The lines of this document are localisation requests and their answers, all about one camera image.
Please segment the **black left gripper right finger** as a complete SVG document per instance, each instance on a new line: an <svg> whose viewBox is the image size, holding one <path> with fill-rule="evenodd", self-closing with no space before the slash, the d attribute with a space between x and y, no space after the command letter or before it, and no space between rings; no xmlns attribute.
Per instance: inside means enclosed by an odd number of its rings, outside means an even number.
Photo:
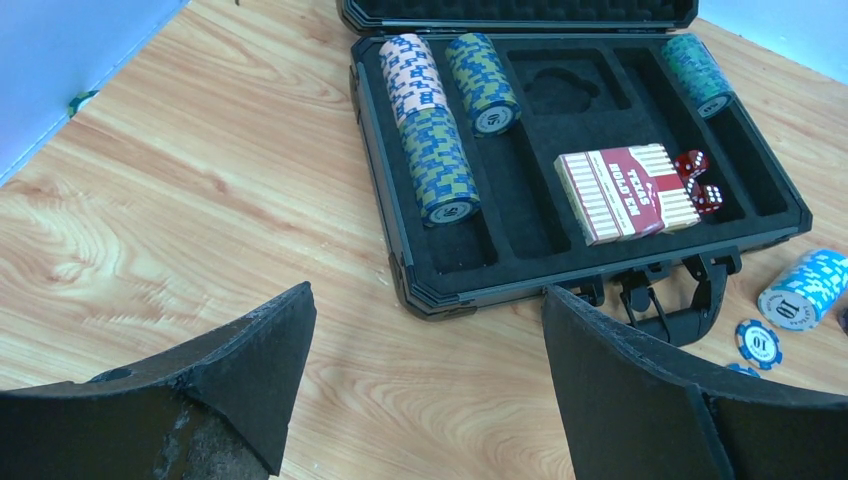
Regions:
<svg viewBox="0 0 848 480"><path fill-rule="evenodd" d="M847 399L696 357L552 287L543 331L579 479L843 479Z"/></svg>

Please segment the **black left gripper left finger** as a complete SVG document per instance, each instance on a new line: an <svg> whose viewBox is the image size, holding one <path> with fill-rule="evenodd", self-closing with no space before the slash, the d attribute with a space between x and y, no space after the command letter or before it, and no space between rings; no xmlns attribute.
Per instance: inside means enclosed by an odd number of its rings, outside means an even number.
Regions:
<svg viewBox="0 0 848 480"><path fill-rule="evenodd" d="M1 394L5 479L266 479L316 322L309 283L92 379Z"/></svg>

